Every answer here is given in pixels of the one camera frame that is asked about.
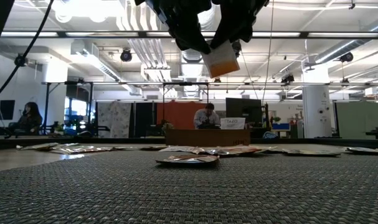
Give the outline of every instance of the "man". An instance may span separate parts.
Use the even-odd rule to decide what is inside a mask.
[[[214,112],[214,109],[215,106],[212,103],[208,103],[205,109],[199,109],[194,115],[194,127],[199,129],[220,124],[219,116]]]

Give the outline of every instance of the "computer monitor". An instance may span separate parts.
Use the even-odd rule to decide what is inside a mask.
[[[14,114],[14,100],[1,100],[0,101],[0,119],[12,120]]]
[[[226,117],[245,118],[246,123],[262,125],[262,101],[226,98]]]

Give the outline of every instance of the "woman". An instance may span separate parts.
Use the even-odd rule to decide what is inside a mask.
[[[26,133],[37,134],[41,124],[42,117],[40,116],[38,105],[34,102],[28,102],[20,120],[17,122],[16,129],[22,129]]]

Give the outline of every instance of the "long black hair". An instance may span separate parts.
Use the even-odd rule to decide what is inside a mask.
[[[35,102],[28,102],[26,104],[30,108],[29,114],[31,116],[40,116],[39,109],[38,109],[38,104]],[[27,115],[26,109],[24,108],[24,112],[22,112],[23,115]]]

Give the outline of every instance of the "cardboard box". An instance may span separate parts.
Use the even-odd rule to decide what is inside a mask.
[[[249,130],[221,129],[169,129],[166,131],[168,146],[236,146],[250,144]]]

